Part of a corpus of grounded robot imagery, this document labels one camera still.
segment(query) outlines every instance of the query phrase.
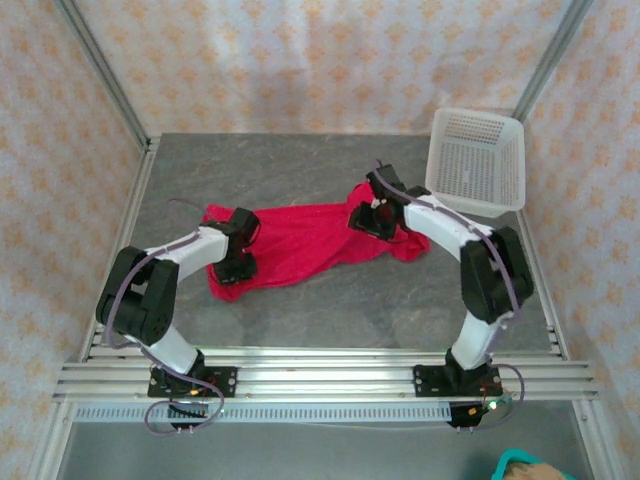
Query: white plastic basket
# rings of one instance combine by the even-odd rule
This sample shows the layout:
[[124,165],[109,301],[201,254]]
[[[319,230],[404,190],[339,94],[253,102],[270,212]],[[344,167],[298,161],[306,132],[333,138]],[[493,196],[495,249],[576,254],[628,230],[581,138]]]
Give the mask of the white plastic basket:
[[463,213],[495,218],[525,202],[524,129],[517,120],[460,108],[436,111],[425,186]]

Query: red towel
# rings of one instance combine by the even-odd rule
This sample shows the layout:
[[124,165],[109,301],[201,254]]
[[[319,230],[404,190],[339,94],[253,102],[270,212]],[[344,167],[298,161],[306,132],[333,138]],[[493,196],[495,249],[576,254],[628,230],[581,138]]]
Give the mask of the red towel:
[[[358,185],[346,203],[267,208],[254,212],[260,231],[247,251],[258,265],[258,273],[245,282],[221,286],[207,267],[211,293],[228,302],[255,288],[284,287],[328,270],[337,263],[359,263],[390,252],[410,262],[429,251],[429,240],[398,228],[392,243],[378,240],[347,226],[351,211],[361,202],[371,202],[368,183]],[[204,220],[227,221],[232,209],[209,205]]]

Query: enclosure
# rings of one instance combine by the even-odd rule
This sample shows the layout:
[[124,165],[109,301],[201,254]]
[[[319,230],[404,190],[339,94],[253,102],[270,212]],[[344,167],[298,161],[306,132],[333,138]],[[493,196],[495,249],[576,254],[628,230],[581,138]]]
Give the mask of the enclosure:
[[[289,464],[336,478],[426,468],[488,478],[517,447],[576,478],[633,478],[637,8],[57,0],[3,10],[3,471],[174,478],[191,465],[203,476],[208,452],[231,459],[220,476],[241,478],[265,469],[294,478]],[[431,242],[412,261],[385,253],[343,262],[231,302],[212,295],[204,269],[186,278],[173,325],[208,364],[238,368],[236,394],[220,424],[192,439],[148,436],[149,362],[137,348],[109,348],[93,317],[118,251],[188,234],[208,205],[343,204],[376,159],[408,187],[424,186],[441,107],[524,124],[524,209],[472,217],[518,232],[535,281],[520,321],[496,344],[496,358],[526,379],[515,419],[474,437],[416,428],[451,399],[421,403],[412,369],[444,361],[466,310],[458,261]],[[167,205],[176,197],[198,208]],[[517,390],[515,376],[500,376]],[[15,392],[24,377],[32,382]],[[270,420],[355,406],[365,413],[349,425]],[[275,467],[271,442],[297,460],[283,455]],[[417,459],[427,444],[440,447]],[[153,452],[154,464],[132,445]],[[169,466],[168,452],[182,460]]]

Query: patterned wall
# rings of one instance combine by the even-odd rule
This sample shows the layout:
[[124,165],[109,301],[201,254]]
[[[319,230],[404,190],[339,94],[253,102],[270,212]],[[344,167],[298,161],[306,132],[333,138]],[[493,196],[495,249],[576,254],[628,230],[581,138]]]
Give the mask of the patterned wall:
[[640,472],[640,7],[596,0],[529,122],[526,211],[572,353]]
[[51,0],[0,7],[0,477],[26,475],[140,152]]
[[569,0],[80,0],[150,135],[422,133],[510,113]]

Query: purple cable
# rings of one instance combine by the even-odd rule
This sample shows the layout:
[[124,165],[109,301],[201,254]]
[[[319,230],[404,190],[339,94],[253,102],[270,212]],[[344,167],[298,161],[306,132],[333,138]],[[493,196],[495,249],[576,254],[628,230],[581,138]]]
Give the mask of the purple cable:
[[[382,162],[380,160],[377,160],[378,165],[381,167],[382,166]],[[437,211],[440,213],[445,214],[446,216],[448,216],[449,218],[452,218],[453,220],[457,221],[458,223],[460,223],[462,226],[466,227],[470,232],[475,233],[476,235],[478,235],[482,241],[486,244],[487,248],[489,249],[489,251],[491,252],[491,255],[493,256],[496,264],[498,265],[498,268],[500,270],[500,274],[502,275],[502,279],[504,280],[505,286],[507,287],[507,293],[509,295],[509,300],[511,301],[511,308],[513,309],[513,315],[511,317],[511,321],[513,321],[514,319],[517,319],[520,317],[520,306],[518,305],[518,299],[516,297],[516,292],[513,288],[513,283],[511,282],[511,277],[509,277],[509,272],[507,272],[507,266],[504,264],[504,261],[502,260],[502,258],[500,257],[500,253],[498,252],[498,249],[495,247],[495,245],[493,245],[493,243],[491,243],[491,240],[489,240],[489,237],[487,237],[482,231],[480,231],[478,228],[476,228],[471,222],[467,221],[466,218],[464,218],[461,215],[458,215],[456,212],[453,212],[451,210],[448,210],[446,208],[441,208],[439,206],[434,205],[433,203],[427,202],[425,200],[421,200],[419,198],[413,197],[401,190],[398,190],[397,188],[395,188],[393,185],[389,184],[389,182],[387,182],[384,178],[382,178],[382,175],[380,175],[380,173],[378,172],[378,170],[374,170],[373,171],[373,175],[376,177],[376,179],[382,184],[382,186],[384,186],[386,189],[388,189],[389,191],[393,192],[395,195],[404,198],[405,200],[414,203],[416,205],[420,205],[422,207],[426,207],[431,209],[432,211]],[[495,339],[497,337],[497,333],[494,334],[492,341],[489,343],[489,346],[487,347],[487,351],[489,351],[489,348],[493,345],[493,343],[495,342]],[[491,356],[487,355],[487,364],[491,365]],[[514,367],[513,365],[509,365],[506,363],[501,363],[501,364],[495,364],[493,365],[494,367],[500,368],[508,368],[510,370],[512,370],[513,372],[515,372],[515,374],[518,377],[518,380],[520,381],[520,398],[518,399],[518,403],[516,404],[516,406],[514,407],[513,411],[511,411],[509,413],[509,415],[505,416],[504,418],[501,418],[500,420],[493,422],[489,425],[485,425],[485,426],[478,426],[478,427],[471,427],[468,429],[464,429],[464,430],[469,430],[470,432],[476,431],[476,430],[486,430],[488,428],[493,428],[493,427],[497,427],[499,425],[504,424],[508,419],[510,419],[511,417],[513,417],[513,415],[520,409],[520,407],[522,406],[522,403],[524,402],[524,395],[525,395],[525,385],[524,385],[524,378],[522,377],[522,374],[520,373],[520,371]]]
[[[131,282],[133,281],[133,278],[136,276],[136,274],[142,270],[142,268],[148,264],[151,260],[153,260],[154,258],[164,254],[164,253],[169,253],[173,250],[177,250],[178,248],[182,248],[182,247],[186,247],[187,245],[192,244],[193,242],[195,242],[196,240],[198,240],[198,238],[200,238],[200,233],[198,231],[193,232],[193,235],[191,235],[190,237],[182,240],[181,242],[176,242],[172,245],[169,245],[167,247],[164,248],[160,248],[154,252],[151,252],[149,254],[147,254],[146,257],[144,257],[140,262],[136,263],[134,265],[134,267],[131,269],[131,271],[127,274],[127,276],[124,278],[124,280],[122,281],[122,285],[120,285],[120,288],[118,289],[118,292],[116,293],[116,297],[113,301],[113,305],[111,306],[111,310],[109,311],[109,316],[107,317],[107,324],[105,325],[104,328],[104,339],[106,344],[116,350],[120,350],[122,348],[126,348],[126,347],[135,347],[135,346],[139,346],[140,350],[142,352],[142,354],[147,357],[149,360],[151,360],[153,363],[155,363],[156,365],[158,365],[159,368],[162,368],[165,372],[169,373],[170,375],[177,377],[181,380],[184,380],[186,382],[190,382],[190,383],[194,383],[196,385],[200,385],[204,388],[208,388],[210,389],[213,393],[215,393],[219,398],[220,398],[220,405],[218,405],[218,409],[213,413],[213,415],[211,415],[209,418],[207,418],[205,421],[203,421],[202,423],[199,423],[198,425],[194,426],[189,426],[189,431],[191,433],[193,433],[194,431],[206,427],[208,425],[210,425],[211,423],[213,423],[218,416],[220,415],[220,413],[222,412],[222,409],[224,408],[224,395],[222,394],[222,392],[220,391],[219,388],[217,388],[215,385],[212,385],[209,382],[205,382],[203,380],[198,380],[197,378],[192,378],[189,377],[188,375],[184,375],[182,373],[179,373],[177,371],[175,371],[174,369],[172,369],[171,367],[169,367],[168,365],[164,364],[162,361],[160,361],[159,359],[157,359],[156,357],[154,357],[151,353],[149,353],[141,344],[139,344],[138,342],[123,342],[120,344],[117,344],[113,341],[112,338],[112,332],[113,332],[113,323],[115,322],[115,318],[116,318],[116,314],[118,312],[118,309],[120,308],[120,304],[122,303],[122,298],[124,297],[124,294],[127,291],[127,288],[129,287],[129,285],[131,284]],[[159,402],[154,403],[153,405],[151,405],[145,415],[144,415],[144,423],[147,427],[147,429],[149,429],[149,431],[154,434],[154,435],[158,435],[158,436],[171,436],[171,435],[179,435],[182,432],[181,428],[178,428],[177,430],[170,430],[170,431],[166,431],[166,432],[162,432],[160,430],[155,430],[154,428],[151,427],[151,424],[149,422],[149,416],[151,415],[151,411],[160,406],[160,405],[172,405],[172,406],[181,406],[184,407],[185,405],[193,405],[193,404],[197,404],[197,405],[201,405],[200,402],[176,402],[174,400],[161,400]]]

